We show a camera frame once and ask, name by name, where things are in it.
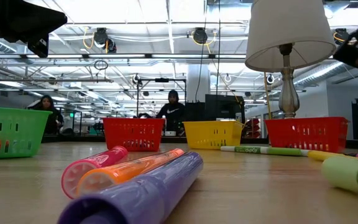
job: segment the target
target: purple cylinder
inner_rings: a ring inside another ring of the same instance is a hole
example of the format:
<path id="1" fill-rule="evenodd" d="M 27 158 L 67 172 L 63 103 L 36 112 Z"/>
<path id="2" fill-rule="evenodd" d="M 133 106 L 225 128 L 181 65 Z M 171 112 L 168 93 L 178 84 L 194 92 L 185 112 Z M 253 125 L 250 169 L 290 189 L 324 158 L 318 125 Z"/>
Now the purple cylinder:
<path id="1" fill-rule="evenodd" d="M 164 222 L 203 169 L 188 152 L 132 180 L 72 201 L 58 224 L 156 224 Z"/>

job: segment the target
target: wooden table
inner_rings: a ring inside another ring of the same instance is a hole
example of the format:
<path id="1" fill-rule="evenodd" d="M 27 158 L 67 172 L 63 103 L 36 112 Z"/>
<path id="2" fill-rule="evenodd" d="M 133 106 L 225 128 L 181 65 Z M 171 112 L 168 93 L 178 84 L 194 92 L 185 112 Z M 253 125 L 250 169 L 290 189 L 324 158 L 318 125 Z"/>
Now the wooden table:
<path id="1" fill-rule="evenodd" d="M 187 149 L 163 144 L 162 149 Z M 70 201 L 60 176 L 105 143 L 43 144 L 38 156 L 0 160 L 0 224 L 51 224 Z M 306 157 L 197 150 L 204 169 L 166 223 L 358 224 L 358 195 L 333 189 Z M 150 153 L 131 153 L 135 159 Z"/>

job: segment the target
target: light green marker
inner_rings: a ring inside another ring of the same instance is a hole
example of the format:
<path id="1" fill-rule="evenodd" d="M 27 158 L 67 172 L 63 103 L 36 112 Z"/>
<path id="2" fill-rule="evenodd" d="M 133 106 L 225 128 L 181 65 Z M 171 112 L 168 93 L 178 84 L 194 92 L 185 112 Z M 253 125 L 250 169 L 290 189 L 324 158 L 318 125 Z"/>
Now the light green marker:
<path id="1" fill-rule="evenodd" d="M 289 149 L 278 147 L 264 146 L 222 146 L 221 151 L 226 152 L 243 152 L 252 154 L 269 154 L 281 156 L 308 156 L 309 150 L 306 149 Z"/>

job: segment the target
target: orange marker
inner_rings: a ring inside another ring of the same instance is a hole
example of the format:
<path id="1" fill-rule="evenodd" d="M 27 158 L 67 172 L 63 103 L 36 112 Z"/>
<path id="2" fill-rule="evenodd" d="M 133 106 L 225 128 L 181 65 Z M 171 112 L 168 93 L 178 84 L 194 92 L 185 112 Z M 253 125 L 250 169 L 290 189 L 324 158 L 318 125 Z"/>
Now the orange marker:
<path id="1" fill-rule="evenodd" d="M 91 170 L 79 181 L 77 186 L 77 196 L 103 190 L 116 184 L 121 184 L 137 175 L 144 174 L 164 165 L 184 153 L 185 152 L 181 149 L 174 149 L 169 152 L 143 157 L 122 164 Z"/>

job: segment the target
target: black monitor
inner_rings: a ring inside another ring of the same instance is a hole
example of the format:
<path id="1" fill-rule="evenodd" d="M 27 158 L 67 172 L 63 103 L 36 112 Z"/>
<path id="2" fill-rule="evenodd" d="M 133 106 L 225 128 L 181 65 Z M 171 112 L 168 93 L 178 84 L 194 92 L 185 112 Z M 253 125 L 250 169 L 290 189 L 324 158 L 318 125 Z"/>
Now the black monitor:
<path id="1" fill-rule="evenodd" d="M 244 99 L 241 96 L 224 96 L 205 94 L 204 117 L 207 121 L 216 121 L 219 118 L 236 119 L 241 113 L 241 121 L 245 123 Z"/>

